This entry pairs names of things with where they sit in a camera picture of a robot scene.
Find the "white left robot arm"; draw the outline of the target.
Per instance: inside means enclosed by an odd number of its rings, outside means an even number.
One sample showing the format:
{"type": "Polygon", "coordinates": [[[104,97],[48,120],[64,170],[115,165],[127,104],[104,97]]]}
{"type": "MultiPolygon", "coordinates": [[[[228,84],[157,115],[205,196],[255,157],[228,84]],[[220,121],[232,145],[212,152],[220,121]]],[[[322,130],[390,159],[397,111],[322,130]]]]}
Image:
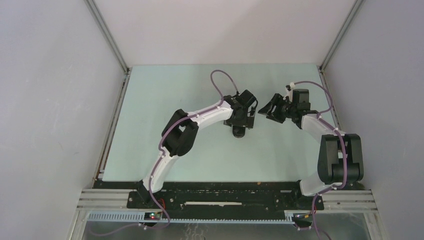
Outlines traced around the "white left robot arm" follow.
{"type": "Polygon", "coordinates": [[[159,155],[150,172],[137,184],[138,201],[145,208],[153,208],[158,194],[172,166],[179,157],[193,147],[200,130],[218,122],[232,128],[236,138],[245,136],[247,129],[254,127],[257,98],[249,91],[221,96],[220,100],[200,110],[174,112],[161,133],[158,144],[159,155]]]}

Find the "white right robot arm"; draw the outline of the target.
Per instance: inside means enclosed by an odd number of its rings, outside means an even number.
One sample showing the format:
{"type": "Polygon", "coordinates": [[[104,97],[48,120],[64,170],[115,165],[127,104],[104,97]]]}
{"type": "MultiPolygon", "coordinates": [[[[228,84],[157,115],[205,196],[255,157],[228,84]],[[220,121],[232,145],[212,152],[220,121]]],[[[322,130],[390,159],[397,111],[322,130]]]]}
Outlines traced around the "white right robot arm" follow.
{"type": "Polygon", "coordinates": [[[319,143],[316,172],[300,180],[300,190],[291,194],[291,204],[304,209],[311,196],[331,189],[342,189],[364,177],[362,141],[359,135],[345,133],[311,109],[309,90],[289,89],[285,96],[276,93],[259,111],[274,122],[291,120],[319,143]]]}

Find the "black glasses case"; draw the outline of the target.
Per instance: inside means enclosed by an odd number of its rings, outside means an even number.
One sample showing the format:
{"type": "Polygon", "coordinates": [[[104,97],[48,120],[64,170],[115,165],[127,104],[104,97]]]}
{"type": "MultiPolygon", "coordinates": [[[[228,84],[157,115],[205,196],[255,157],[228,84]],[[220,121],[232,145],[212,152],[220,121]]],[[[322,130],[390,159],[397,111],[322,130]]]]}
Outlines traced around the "black glasses case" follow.
{"type": "Polygon", "coordinates": [[[243,138],[246,134],[246,128],[244,126],[232,126],[232,135],[235,138],[243,138]]]}

